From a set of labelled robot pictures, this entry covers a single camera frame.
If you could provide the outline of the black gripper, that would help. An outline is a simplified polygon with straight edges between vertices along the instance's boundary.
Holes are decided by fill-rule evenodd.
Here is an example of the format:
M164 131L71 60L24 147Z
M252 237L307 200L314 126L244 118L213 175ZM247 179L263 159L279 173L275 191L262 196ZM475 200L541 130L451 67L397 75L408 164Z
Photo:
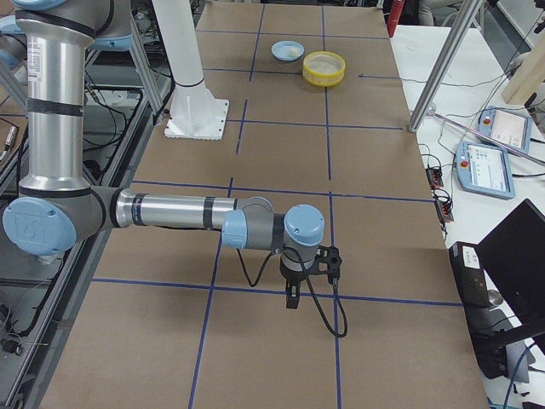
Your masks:
M299 306L301 282L306 282L301 264L293 251L285 251L280 258L280 273L285 279L286 308Z

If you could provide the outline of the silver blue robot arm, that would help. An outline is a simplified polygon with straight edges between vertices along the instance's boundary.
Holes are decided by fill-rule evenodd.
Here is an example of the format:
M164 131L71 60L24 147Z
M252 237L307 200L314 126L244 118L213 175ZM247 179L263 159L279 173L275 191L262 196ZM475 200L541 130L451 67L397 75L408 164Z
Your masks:
M308 204L284 214L266 199L153 196L94 187L82 174L84 65L89 47L132 44L127 1L19 1L28 71L29 170L3 228L21 250L52 256L101 231L129 226L217 231L223 245L279 255L286 305L296 308L302 284L330 267L322 246L324 218Z

